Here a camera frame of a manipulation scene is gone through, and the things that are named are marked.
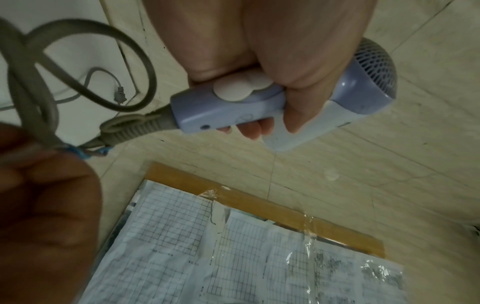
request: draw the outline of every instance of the white hair dryer barrel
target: white hair dryer barrel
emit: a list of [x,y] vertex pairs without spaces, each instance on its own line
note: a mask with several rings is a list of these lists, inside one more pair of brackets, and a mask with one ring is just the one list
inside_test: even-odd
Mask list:
[[289,133],[283,115],[275,116],[273,133],[263,136],[275,151],[287,151],[341,126],[384,109],[397,94],[397,72],[388,53],[363,38],[322,111],[296,134]]

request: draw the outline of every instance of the coiled cord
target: coiled cord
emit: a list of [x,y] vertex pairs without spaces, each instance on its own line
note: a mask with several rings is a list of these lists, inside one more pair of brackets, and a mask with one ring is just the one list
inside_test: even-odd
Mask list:
[[[121,106],[109,102],[66,73],[43,53],[50,44],[75,34],[99,34],[115,38],[130,47],[145,66],[148,89],[145,97],[134,105]],[[157,90],[157,77],[148,56],[138,44],[121,31],[89,20],[59,20],[44,24],[22,34],[11,23],[0,19],[0,52],[8,64],[8,88],[23,128],[38,143],[19,147],[0,156],[0,163],[24,159],[45,148],[66,148],[55,135],[59,111],[52,93],[35,67],[38,63],[78,94],[98,105],[117,112],[135,112],[147,106]],[[178,128],[170,107],[164,107],[140,118],[140,115],[115,117],[102,124],[100,136],[80,145],[80,149],[115,145],[147,133]]]

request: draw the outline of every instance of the air intake grille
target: air intake grille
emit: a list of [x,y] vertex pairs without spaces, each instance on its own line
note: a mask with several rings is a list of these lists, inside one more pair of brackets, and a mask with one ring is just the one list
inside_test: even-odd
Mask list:
[[388,96],[397,95],[397,70],[390,55],[378,44],[363,38],[355,58],[373,82]]

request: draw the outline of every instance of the brown cardboard edge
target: brown cardboard edge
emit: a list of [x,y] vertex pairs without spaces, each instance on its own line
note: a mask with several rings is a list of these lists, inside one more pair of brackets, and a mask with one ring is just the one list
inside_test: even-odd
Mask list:
[[315,235],[332,240],[366,254],[385,258],[382,241],[320,218],[306,220],[301,212],[277,205],[248,193],[222,187],[221,184],[181,170],[152,163],[145,179],[176,188],[194,195],[214,193],[215,200],[235,209],[278,222],[295,230],[310,230]]

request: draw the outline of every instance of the paper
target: paper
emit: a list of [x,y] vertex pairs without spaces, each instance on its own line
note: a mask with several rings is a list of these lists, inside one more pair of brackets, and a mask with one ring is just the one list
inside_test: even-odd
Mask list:
[[399,265],[149,181],[80,303],[403,304],[407,298]]

